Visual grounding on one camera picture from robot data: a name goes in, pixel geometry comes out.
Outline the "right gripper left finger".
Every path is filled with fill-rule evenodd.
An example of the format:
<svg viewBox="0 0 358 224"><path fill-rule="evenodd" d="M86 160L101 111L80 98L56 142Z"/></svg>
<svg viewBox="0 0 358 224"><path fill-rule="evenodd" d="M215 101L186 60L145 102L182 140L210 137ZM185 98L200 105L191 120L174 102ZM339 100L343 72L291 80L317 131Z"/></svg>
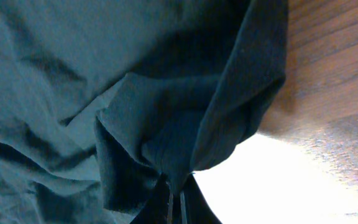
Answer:
<svg viewBox="0 0 358 224"><path fill-rule="evenodd" d="M158 179L152 196L148 199L131 224L172 224L173 194L166 175Z"/></svg>

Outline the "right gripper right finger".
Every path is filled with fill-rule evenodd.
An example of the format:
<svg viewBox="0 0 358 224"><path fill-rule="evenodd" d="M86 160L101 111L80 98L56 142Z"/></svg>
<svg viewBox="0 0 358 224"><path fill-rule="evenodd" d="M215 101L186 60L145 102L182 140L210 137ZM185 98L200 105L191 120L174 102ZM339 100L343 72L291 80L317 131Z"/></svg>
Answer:
<svg viewBox="0 0 358 224"><path fill-rule="evenodd" d="M180 192L182 224L222 224L206 202L191 174Z"/></svg>

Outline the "black t-shirt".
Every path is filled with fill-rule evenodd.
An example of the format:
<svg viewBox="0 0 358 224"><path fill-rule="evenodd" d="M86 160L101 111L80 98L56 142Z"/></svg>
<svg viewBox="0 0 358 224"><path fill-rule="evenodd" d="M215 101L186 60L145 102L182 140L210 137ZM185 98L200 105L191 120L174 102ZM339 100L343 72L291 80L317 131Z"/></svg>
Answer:
<svg viewBox="0 0 358 224"><path fill-rule="evenodd" d="M0 1L0 223L131 223L254 135L288 2Z"/></svg>

